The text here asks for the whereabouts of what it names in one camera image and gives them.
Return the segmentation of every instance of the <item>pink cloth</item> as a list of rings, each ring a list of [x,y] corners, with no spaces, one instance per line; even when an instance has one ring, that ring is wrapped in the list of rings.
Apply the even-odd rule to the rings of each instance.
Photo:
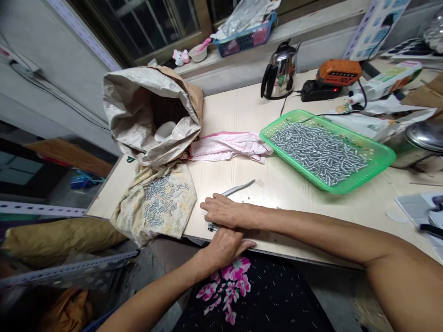
[[[264,164],[265,156],[273,150],[255,132],[222,131],[192,142],[190,152],[192,161],[228,160],[244,154]]]

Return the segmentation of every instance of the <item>pink flower pattern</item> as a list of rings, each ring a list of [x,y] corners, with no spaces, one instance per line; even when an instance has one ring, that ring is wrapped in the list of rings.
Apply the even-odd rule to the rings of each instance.
[[[215,282],[203,286],[197,294],[197,298],[202,297],[203,301],[210,300],[215,294],[214,299],[216,299],[216,301],[204,310],[204,315],[207,315],[210,311],[214,310],[214,308],[222,302],[222,297],[219,296],[218,293],[225,292],[223,299],[223,311],[225,311],[226,314],[225,320],[231,325],[235,324],[237,313],[232,311],[232,304],[233,302],[237,303],[240,294],[245,297],[246,293],[251,291],[251,284],[249,283],[248,276],[245,274],[250,266],[251,262],[249,259],[239,257],[232,262],[232,264],[221,269],[221,277],[225,279],[227,283],[222,283],[218,290],[217,287],[221,282],[220,274],[215,272],[210,276],[210,280]]]
[[[239,257],[235,261],[232,262],[231,265],[228,265],[221,269],[221,276],[225,280],[237,281],[243,274],[245,274],[249,267],[251,266],[251,262],[246,257]]]
[[[217,301],[215,301],[213,304],[211,304],[209,307],[207,307],[207,308],[203,311],[203,315],[206,316],[206,315],[208,314],[209,311],[214,310],[214,308],[217,307],[221,302],[222,302],[222,299],[221,299],[221,297],[219,297]]]
[[[213,274],[211,274],[211,276],[209,277],[209,279],[212,280],[212,281],[215,281],[217,285],[218,285],[218,284],[220,283],[220,281],[221,281],[220,274],[218,273],[218,271],[215,272],[215,273],[213,273]]]
[[[227,312],[225,312],[226,317],[225,317],[225,321],[231,323],[231,325],[235,324],[235,318],[237,317],[237,313],[235,313],[234,311],[230,311],[228,310]]]
[[[197,294],[197,298],[203,297],[203,301],[208,301],[212,294],[216,292],[217,285],[215,283],[207,284],[201,288]]]
[[[246,293],[251,291],[251,284],[248,281],[248,276],[243,274],[240,279],[235,283],[235,288],[240,289],[240,294],[245,297]]]

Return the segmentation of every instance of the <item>green basket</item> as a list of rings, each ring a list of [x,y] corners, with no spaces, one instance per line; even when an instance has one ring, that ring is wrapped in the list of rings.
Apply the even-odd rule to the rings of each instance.
[[[353,172],[348,178],[340,181],[335,186],[328,186],[317,175],[309,171],[303,165],[298,163],[294,158],[286,154],[282,149],[270,141],[276,131],[282,129],[287,124],[292,122],[305,122],[305,125],[310,127],[323,127],[333,134],[340,135],[340,137],[349,145],[356,148],[359,154],[371,158],[368,161],[368,166]],[[314,185],[322,190],[329,191],[334,194],[347,194],[352,190],[358,188],[364,183],[371,180],[374,176],[383,172],[395,161],[395,152],[386,145],[380,144],[367,137],[361,136],[349,129],[336,125],[324,118],[318,117],[303,110],[293,110],[278,118],[276,121],[268,125],[260,132],[261,139],[272,146],[276,155],[282,158],[285,162],[300,172],[305,178],[311,181]]]

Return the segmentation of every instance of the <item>box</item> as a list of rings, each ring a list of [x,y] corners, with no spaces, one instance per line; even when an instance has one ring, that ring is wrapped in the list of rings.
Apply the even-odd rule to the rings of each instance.
[[[436,107],[431,119],[443,119],[443,72],[429,83],[411,91],[400,102],[402,105]]]

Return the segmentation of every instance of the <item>orange battery pack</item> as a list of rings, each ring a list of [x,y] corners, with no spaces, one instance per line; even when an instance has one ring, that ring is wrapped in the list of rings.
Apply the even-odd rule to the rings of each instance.
[[[318,69],[316,81],[319,86],[348,86],[358,81],[361,73],[358,61],[329,59]]]

